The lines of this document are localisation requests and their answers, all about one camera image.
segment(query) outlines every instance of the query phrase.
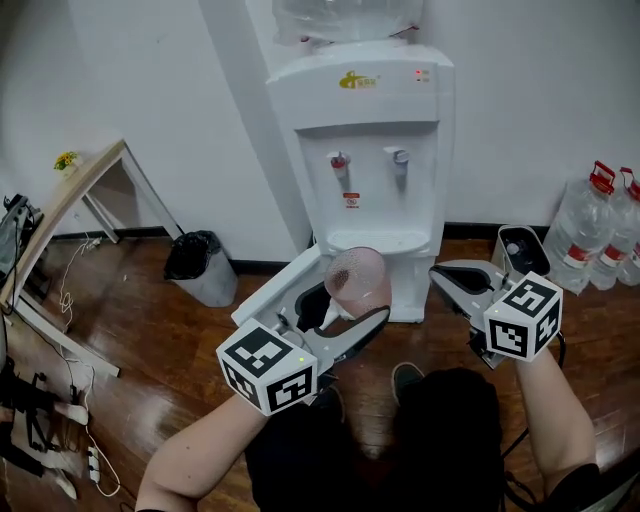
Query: plastic water bottle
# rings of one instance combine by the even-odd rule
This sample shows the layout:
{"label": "plastic water bottle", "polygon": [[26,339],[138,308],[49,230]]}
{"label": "plastic water bottle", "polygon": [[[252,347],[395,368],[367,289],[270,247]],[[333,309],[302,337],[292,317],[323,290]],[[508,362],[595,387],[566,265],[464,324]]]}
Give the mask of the plastic water bottle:
{"label": "plastic water bottle", "polygon": [[[631,169],[622,168],[632,174]],[[640,182],[635,179],[627,189],[616,191],[610,201],[613,213],[613,238],[593,263],[591,283],[598,290],[608,290],[616,284],[618,267],[632,252],[640,239]]]}
{"label": "plastic water bottle", "polygon": [[569,183],[544,240],[551,263],[549,277],[576,295],[589,282],[589,264],[613,234],[609,199],[615,177],[606,165],[596,162],[588,180]]}
{"label": "plastic water bottle", "polygon": [[640,284],[640,242],[636,244],[633,252],[620,265],[618,279],[627,286]]}

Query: brand logo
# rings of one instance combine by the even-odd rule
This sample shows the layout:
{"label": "brand logo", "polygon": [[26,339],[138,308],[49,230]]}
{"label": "brand logo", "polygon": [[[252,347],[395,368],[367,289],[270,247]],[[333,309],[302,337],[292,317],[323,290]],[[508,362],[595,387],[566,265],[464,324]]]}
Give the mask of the brand logo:
{"label": "brand logo", "polygon": [[343,89],[373,89],[377,85],[378,78],[356,75],[355,71],[349,71],[347,75],[340,80],[340,87]]}

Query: wooden floor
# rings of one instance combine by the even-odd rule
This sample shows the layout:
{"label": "wooden floor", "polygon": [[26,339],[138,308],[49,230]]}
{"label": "wooden floor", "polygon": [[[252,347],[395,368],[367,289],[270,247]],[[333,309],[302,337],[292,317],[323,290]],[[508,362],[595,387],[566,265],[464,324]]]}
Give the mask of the wooden floor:
{"label": "wooden floor", "polygon": [[[77,245],[50,245],[47,272],[55,282],[45,304],[51,311],[57,311],[62,272]],[[234,332],[230,318],[234,306],[207,309],[174,284],[165,283],[163,267],[169,248],[168,239],[162,238],[123,241],[117,246],[107,242],[76,258],[67,279],[74,299],[70,335],[122,368],[119,379],[96,376],[90,398],[91,430],[132,492],[137,491],[147,461],[165,439],[231,395],[215,350]],[[447,241],[440,259],[488,259],[490,250],[491,244],[485,241]],[[267,280],[242,277],[235,304]],[[638,311],[640,288],[617,285],[606,293],[589,288],[579,298],[565,295],[565,373],[595,422],[598,462],[603,468],[640,446]],[[49,388],[67,396],[65,363],[15,315],[12,318],[10,354],[23,377],[30,379],[34,369],[44,371]],[[467,348],[467,341],[467,322],[451,314],[431,293],[426,322],[387,326],[356,360],[339,368],[348,420],[363,458],[370,461],[362,466],[371,475],[393,457],[395,406],[389,376],[404,360],[415,362],[425,372],[456,366],[481,372],[499,394],[505,446],[525,427],[513,366],[506,363],[489,371]],[[72,369],[76,384],[85,387],[88,370],[78,364],[72,364]],[[67,433],[70,444],[77,444],[78,435],[73,430]],[[57,487],[7,465],[4,492],[12,510],[106,512],[118,510],[122,501],[134,503],[126,491],[111,499],[102,497],[88,479],[81,451],[65,457],[79,491],[77,504]],[[528,441],[509,457],[507,467],[542,495]],[[102,471],[108,474],[104,463]],[[102,485],[107,492],[113,489],[107,477]],[[200,510],[255,510],[242,459]]]}

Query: person's arm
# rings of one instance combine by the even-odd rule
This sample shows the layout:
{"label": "person's arm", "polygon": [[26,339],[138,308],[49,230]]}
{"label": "person's arm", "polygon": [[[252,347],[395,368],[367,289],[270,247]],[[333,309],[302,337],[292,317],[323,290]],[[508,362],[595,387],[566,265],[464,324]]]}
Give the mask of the person's arm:
{"label": "person's arm", "polygon": [[267,417],[234,395],[167,440],[151,458],[138,493],[138,510],[195,512],[222,480]]}
{"label": "person's arm", "polygon": [[536,465],[547,495],[574,469],[596,462],[593,423],[551,352],[516,362]]}

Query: baseboard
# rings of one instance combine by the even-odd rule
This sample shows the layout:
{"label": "baseboard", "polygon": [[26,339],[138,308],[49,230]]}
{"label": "baseboard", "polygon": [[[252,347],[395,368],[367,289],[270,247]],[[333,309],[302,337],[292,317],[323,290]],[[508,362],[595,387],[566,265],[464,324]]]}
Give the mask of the baseboard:
{"label": "baseboard", "polygon": [[[444,226],[443,238],[445,240],[496,240],[498,230],[504,224],[479,224],[466,222],[447,222]],[[540,240],[549,231],[549,226],[530,226],[538,235]],[[169,236],[162,226],[153,228],[127,228],[116,229],[116,235],[120,238],[156,238]],[[78,240],[86,238],[105,237],[104,231],[90,231],[88,233],[69,233],[66,235],[56,235],[53,240]],[[272,276],[280,272],[288,265],[285,261],[254,261],[254,260],[231,260],[231,266],[236,274],[252,274],[259,276]]]}
{"label": "baseboard", "polygon": [[[444,240],[497,240],[498,230],[505,224],[479,224],[466,222],[447,222],[444,225]],[[540,240],[544,240],[549,226],[529,226]]]}
{"label": "baseboard", "polygon": [[[120,238],[157,238],[161,236],[169,236],[167,230],[162,226],[156,226],[153,228],[125,228],[115,229],[115,234]],[[107,235],[104,231],[88,231],[82,233],[67,233],[64,235],[54,235],[52,240],[80,240],[86,238],[106,238]]]}
{"label": "baseboard", "polygon": [[236,274],[251,274],[254,276],[274,276],[286,267],[288,261],[253,261],[229,260],[231,268]]}

